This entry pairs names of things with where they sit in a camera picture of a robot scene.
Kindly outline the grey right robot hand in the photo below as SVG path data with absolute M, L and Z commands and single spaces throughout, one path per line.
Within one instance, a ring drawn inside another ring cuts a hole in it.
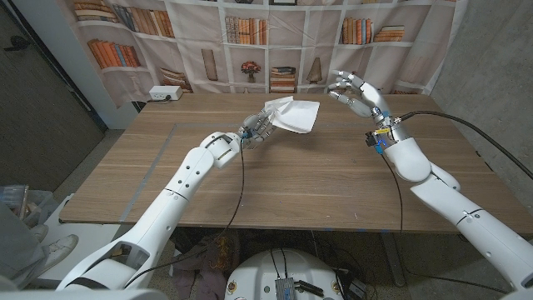
M 377 88 L 351 72 L 339 70 L 331 72 L 336 76 L 336 83 L 326 88 L 326 93 L 331 98 L 346 104 L 359 117 L 372 118 L 379 128 L 392 125 L 391 110 Z M 342 94 L 341 89 L 359 92 L 360 98 Z

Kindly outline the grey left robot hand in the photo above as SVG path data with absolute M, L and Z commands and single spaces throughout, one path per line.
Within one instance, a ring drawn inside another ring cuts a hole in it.
M 248 116 L 240 126 L 238 135 L 242 147 L 255 149 L 268 139 L 277 129 L 271 119 L 271 112 L 262 109 L 258 114 Z

